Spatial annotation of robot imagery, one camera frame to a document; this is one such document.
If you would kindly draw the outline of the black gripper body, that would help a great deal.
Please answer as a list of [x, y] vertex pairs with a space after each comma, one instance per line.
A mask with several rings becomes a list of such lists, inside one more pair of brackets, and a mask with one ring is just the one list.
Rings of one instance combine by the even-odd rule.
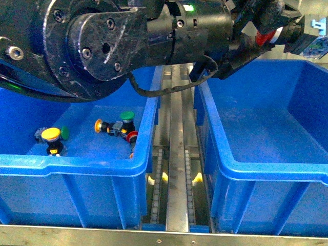
[[196, 62], [189, 77], [192, 82], [200, 77], [226, 79], [256, 58], [271, 51], [274, 44], [256, 44], [256, 34], [268, 34], [287, 25], [285, 1], [238, 1], [232, 10], [232, 34], [229, 48], [223, 55], [208, 54], [206, 61]]

